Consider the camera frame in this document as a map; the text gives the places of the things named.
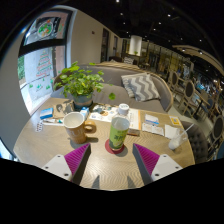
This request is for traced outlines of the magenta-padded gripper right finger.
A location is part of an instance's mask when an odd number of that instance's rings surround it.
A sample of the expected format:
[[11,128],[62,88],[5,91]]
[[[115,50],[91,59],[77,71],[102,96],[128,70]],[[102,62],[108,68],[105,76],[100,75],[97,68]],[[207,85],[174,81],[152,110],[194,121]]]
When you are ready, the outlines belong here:
[[133,155],[145,185],[182,169],[182,167],[167,154],[158,155],[136,143],[133,144]]

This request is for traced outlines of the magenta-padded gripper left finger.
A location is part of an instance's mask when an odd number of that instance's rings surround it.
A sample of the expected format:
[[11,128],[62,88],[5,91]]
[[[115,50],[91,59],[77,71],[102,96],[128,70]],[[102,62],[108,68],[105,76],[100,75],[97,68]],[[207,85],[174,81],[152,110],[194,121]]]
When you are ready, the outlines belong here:
[[57,154],[42,169],[79,185],[90,154],[91,145],[87,143],[66,155]]

